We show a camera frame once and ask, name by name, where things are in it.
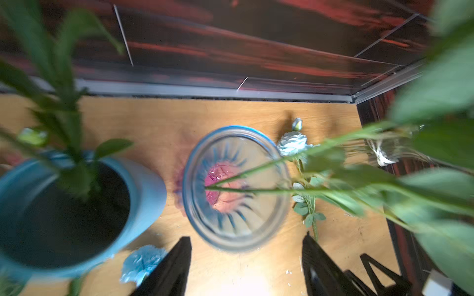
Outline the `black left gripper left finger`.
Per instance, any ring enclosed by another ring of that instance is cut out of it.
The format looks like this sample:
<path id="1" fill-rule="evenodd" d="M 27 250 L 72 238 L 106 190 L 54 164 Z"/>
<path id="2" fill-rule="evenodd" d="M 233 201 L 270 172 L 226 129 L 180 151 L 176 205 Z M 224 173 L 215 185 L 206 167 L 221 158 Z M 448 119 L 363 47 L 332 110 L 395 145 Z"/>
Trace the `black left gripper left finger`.
<path id="1" fill-rule="evenodd" d="M 131 296 L 185 295 L 191 266 L 191 252 L 190 237 L 181 237 L 164 260 L 131 293 Z"/>

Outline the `blue pink glass vase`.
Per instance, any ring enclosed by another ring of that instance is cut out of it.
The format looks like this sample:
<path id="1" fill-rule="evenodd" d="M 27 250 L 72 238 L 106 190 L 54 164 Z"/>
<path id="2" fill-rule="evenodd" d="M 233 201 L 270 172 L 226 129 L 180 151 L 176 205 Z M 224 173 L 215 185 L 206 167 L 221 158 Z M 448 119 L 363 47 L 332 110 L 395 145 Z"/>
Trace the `blue pink glass vase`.
<path id="1" fill-rule="evenodd" d="M 285 163 L 241 176 L 278 159 L 275 143 L 249 127 L 219 128 L 197 143 L 185 165 L 182 202 L 206 242 L 227 252 L 245 252 L 278 233 L 291 207 Z"/>

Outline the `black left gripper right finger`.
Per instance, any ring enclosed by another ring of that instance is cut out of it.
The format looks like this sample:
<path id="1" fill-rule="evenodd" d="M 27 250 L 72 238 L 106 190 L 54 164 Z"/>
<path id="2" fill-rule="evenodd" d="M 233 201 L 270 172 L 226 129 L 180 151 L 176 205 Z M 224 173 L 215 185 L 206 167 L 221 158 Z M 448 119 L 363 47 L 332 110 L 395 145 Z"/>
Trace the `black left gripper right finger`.
<path id="1" fill-rule="evenodd" d="M 363 295 L 309 233 L 302 241 L 302 268 L 309 296 Z"/>

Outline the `blue carnation flower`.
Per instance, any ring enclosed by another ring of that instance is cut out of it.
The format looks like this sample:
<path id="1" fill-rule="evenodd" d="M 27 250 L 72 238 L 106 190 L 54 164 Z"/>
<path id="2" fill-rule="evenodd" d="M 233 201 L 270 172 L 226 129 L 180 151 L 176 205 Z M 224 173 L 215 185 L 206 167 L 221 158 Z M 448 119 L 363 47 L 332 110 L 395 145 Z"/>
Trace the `blue carnation flower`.
<path id="1" fill-rule="evenodd" d="M 167 251 L 153 245 L 145 245 L 133 251 L 122 266 L 120 282 L 134 282 L 139 287 L 167 256 Z"/>

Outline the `teal ceramic vase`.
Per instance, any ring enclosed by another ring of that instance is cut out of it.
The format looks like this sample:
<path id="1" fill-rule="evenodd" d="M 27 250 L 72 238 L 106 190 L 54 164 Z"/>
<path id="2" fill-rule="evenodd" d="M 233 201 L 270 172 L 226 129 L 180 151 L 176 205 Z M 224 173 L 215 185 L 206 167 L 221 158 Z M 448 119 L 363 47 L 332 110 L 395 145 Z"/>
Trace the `teal ceramic vase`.
<path id="1" fill-rule="evenodd" d="M 163 179 L 123 157 L 99 163 L 101 197 L 82 202 L 27 160 L 1 177 L 1 270 L 19 281 L 75 278 L 144 233 L 163 213 Z"/>

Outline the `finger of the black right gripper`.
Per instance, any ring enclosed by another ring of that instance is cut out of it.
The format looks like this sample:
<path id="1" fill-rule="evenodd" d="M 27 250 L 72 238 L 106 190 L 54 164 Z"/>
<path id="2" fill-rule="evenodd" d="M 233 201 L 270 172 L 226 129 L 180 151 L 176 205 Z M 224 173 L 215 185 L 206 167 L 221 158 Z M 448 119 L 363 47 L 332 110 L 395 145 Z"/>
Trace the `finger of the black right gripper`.
<path id="1" fill-rule="evenodd" d="M 344 275 L 348 278 L 349 282 L 355 287 L 355 296 L 408 296 L 412 290 L 412 284 L 396 274 L 394 271 L 388 269 L 380 262 L 368 254 L 362 254 L 360 260 L 364 265 L 365 271 L 369 276 L 374 291 L 367 286 L 362 280 L 360 280 L 352 271 L 346 270 Z M 388 277 L 393 281 L 390 286 L 385 286 L 381 283 L 380 278 L 374 270 L 378 270 L 381 275 Z"/>

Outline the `clear ribbed glass vase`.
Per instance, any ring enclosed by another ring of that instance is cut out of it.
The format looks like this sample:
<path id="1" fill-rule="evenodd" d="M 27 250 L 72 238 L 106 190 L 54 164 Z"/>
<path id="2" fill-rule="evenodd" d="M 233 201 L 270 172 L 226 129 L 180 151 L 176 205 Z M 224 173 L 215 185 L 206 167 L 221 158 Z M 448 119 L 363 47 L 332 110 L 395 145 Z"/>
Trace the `clear ribbed glass vase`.
<path id="1" fill-rule="evenodd" d="M 381 168 L 399 163 L 403 159 L 440 166 L 439 160 L 422 154 L 412 147 L 412 140 L 423 127 L 408 126 L 382 131 L 371 138 L 350 140 L 343 144 L 348 157 L 365 154 L 370 165 Z"/>

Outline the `white rose spray stem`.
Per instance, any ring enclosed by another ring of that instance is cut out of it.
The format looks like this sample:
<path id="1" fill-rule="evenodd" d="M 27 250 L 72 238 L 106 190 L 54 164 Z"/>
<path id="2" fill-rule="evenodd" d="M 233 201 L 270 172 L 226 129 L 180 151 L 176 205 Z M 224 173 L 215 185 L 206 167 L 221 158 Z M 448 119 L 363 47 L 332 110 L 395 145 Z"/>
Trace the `white rose spray stem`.
<path id="1" fill-rule="evenodd" d="M 280 140 L 277 142 L 277 149 L 282 157 L 289 157 L 296 155 L 302 151 L 305 151 L 309 148 L 312 148 L 312 144 L 307 143 L 307 136 L 302 132 L 302 120 L 296 118 L 291 124 L 291 131 L 285 133 Z M 311 177 L 304 177 L 304 166 L 306 165 L 306 157 L 299 156 L 293 160 L 293 163 L 296 165 L 296 168 L 300 175 L 302 176 L 301 181 L 294 181 L 293 187 L 295 189 L 303 189 L 305 186 L 310 185 Z M 313 237 L 315 241 L 318 241 L 318 229 L 317 221 L 323 221 L 326 219 L 326 216 L 316 210 L 316 198 L 315 197 L 304 197 L 301 195 L 294 194 L 293 200 L 296 202 L 295 208 L 297 205 L 306 206 L 307 213 L 300 213 L 304 218 L 303 224 L 306 228 L 311 227 L 313 231 Z"/>

